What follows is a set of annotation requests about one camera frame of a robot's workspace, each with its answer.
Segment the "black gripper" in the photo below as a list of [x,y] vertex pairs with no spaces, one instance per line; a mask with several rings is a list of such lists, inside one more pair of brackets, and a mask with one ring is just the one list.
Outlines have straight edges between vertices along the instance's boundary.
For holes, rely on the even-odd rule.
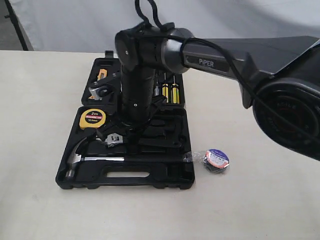
[[119,110],[110,121],[112,126],[109,127],[109,133],[124,134],[127,131],[137,133],[149,125],[166,100],[164,96],[155,96],[150,102],[144,103],[121,98]]

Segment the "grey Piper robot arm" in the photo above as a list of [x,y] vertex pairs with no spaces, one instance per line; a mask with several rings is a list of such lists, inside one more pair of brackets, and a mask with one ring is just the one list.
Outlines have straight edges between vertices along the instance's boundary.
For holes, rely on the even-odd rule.
[[149,118],[156,71],[195,69],[238,82],[242,105],[280,146],[320,158],[320,40],[196,38],[185,28],[140,23],[115,35],[121,64],[121,111],[132,122]]

